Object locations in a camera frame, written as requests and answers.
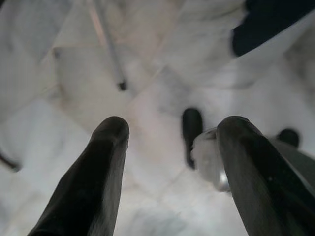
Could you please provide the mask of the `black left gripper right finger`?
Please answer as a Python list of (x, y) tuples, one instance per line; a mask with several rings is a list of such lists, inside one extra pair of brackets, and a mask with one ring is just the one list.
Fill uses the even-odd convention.
[(230, 191), (251, 236), (315, 233), (315, 161), (267, 139), (248, 119), (225, 118), (216, 130)]

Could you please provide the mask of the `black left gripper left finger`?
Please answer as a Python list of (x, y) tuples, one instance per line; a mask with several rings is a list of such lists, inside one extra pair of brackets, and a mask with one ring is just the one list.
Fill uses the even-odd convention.
[(129, 125), (105, 119), (60, 179), (31, 236), (111, 236), (122, 190)]

